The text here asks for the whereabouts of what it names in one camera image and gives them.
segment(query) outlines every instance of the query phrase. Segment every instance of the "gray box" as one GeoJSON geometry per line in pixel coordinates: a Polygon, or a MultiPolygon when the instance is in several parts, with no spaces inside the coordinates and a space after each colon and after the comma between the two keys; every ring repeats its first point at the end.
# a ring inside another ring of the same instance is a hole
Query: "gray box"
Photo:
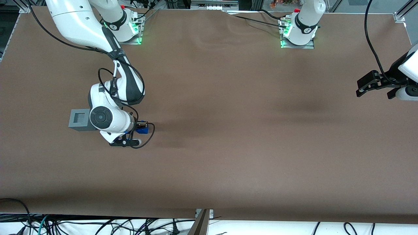
{"type": "Polygon", "coordinates": [[[72,109],[68,127],[76,131],[92,131],[96,130],[90,122],[90,109],[72,109]]]}

